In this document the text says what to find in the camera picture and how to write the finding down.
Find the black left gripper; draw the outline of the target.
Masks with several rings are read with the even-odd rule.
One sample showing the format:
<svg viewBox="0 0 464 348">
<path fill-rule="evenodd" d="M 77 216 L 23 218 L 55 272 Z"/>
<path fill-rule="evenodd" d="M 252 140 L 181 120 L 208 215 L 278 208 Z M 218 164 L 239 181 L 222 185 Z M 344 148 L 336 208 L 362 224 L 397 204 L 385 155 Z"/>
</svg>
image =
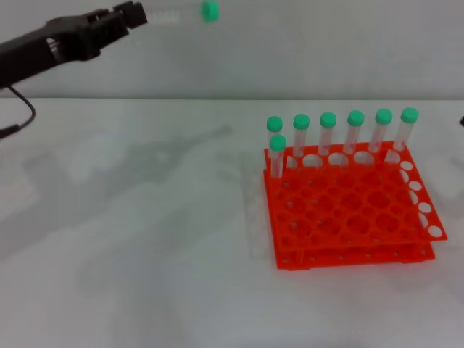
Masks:
<svg viewBox="0 0 464 348">
<path fill-rule="evenodd" d="M 114 12 L 59 17 L 43 27 L 1 44 L 1 88 L 68 62 L 84 62 L 148 23 L 139 1 L 125 1 Z"/>
</svg>

